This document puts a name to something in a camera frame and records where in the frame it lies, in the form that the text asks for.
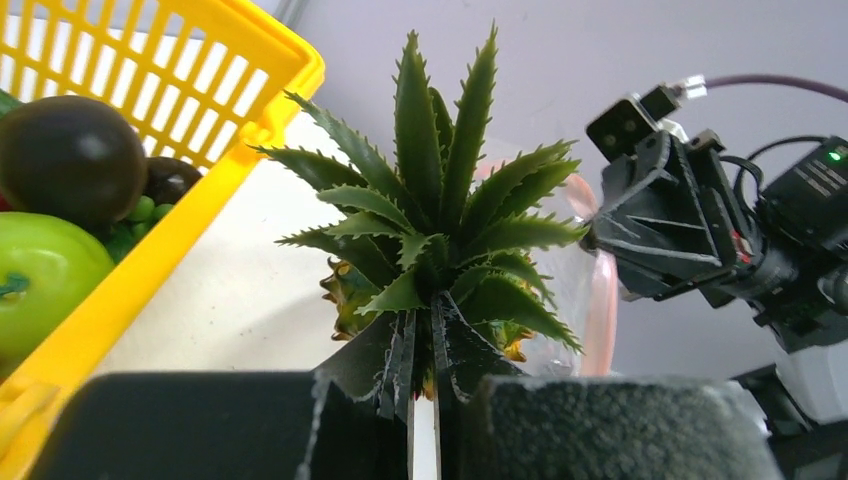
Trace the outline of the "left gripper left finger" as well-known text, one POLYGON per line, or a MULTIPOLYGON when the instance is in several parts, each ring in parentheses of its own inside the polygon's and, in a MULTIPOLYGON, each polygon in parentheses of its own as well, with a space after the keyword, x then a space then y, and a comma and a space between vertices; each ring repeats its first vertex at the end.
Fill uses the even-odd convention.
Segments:
POLYGON ((405 479, 414 314, 309 371, 127 372, 68 402, 33 479, 405 479))

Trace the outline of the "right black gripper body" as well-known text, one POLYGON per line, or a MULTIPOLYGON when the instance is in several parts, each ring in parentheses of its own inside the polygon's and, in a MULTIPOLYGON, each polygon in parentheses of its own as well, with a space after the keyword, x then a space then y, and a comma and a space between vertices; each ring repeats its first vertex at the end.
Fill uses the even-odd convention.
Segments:
POLYGON ((591 244, 615 257, 630 298, 697 291, 713 308, 737 299, 732 286, 756 255, 720 162, 723 149, 710 129, 689 141, 659 131, 603 169, 591 244))

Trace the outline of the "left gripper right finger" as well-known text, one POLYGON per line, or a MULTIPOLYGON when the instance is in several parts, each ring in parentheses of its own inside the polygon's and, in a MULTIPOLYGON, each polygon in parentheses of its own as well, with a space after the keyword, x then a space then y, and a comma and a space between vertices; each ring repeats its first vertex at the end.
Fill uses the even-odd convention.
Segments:
POLYGON ((529 376, 431 303, 443 479, 778 479, 743 391, 727 381, 529 376))

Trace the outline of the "clear zip top bag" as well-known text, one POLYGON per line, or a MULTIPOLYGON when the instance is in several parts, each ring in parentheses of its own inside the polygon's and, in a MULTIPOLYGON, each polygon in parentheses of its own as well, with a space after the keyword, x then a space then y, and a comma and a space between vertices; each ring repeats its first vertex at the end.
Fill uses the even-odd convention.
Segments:
MULTIPOLYGON (((509 162, 520 152, 513 144, 487 140, 481 150, 475 180, 486 178, 492 168, 509 162)), ((575 223, 592 217, 598 202, 590 185, 577 173, 553 196, 542 200, 539 213, 555 213, 557 219, 573 217, 575 223)), ((619 303, 615 258, 607 253, 587 253, 579 245, 532 253, 537 270, 553 277, 546 285, 554 294, 559 320, 577 335, 583 347, 578 354, 545 336, 521 342, 524 362, 518 366, 531 375, 604 376, 611 373, 619 303)))

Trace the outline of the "toy pineapple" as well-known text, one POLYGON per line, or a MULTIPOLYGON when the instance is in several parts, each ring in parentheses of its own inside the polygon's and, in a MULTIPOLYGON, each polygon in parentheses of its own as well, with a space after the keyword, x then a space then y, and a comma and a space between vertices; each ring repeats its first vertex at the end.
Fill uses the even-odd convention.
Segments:
POLYGON ((337 317, 333 339, 350 341, 385 314, 426 310, 447 293, 473 332, 511 361, 537 336, 574 353, 583 344, 556 315, 549 276, 536 251, 567 247, 584 227, 540 206, 578 167, 571 145, 541 145, 474 178, 483 158, 496 85, 497 36, 490 33, 448 106, 430 83, 419 36, 410 32, 394 79, 394 155, 296 92, 296 103, 325 131, 339 157, 303 148, 262 154, 308 184, 342 217, 283 238, 328 254, 321 281, 337 317))

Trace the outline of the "yellow plastic basket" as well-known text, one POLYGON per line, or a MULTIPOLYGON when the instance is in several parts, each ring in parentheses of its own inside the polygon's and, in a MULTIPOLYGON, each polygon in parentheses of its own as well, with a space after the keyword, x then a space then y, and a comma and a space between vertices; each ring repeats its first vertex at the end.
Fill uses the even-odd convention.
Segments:
POLYGON ((1 475, 258 163, 324 62, 249 1, 1 5, 1 475))

